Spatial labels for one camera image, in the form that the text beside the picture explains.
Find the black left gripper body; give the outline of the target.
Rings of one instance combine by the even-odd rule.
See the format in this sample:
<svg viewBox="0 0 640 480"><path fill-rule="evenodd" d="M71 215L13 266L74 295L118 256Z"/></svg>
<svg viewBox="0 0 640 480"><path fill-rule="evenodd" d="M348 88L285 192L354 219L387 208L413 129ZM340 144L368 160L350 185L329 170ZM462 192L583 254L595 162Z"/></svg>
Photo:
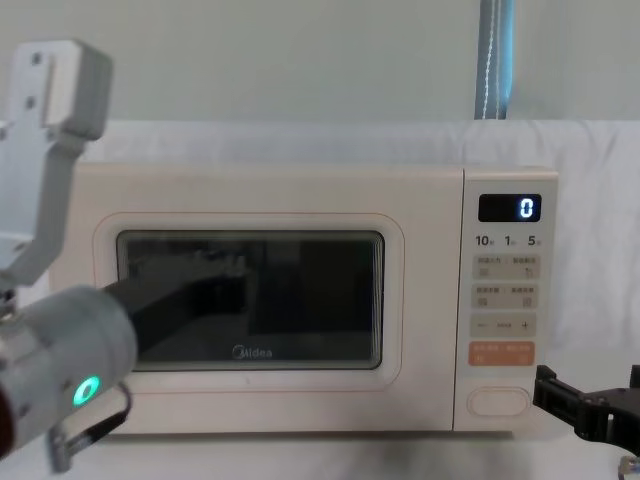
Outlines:
<svg viewBox="0 0 640 480"><path fill-rule="evenodd" d="M239 277L199 279L127 278L102 291L124 309L143 355L201 317L232 314L245 307L246 281Z"/></svg>

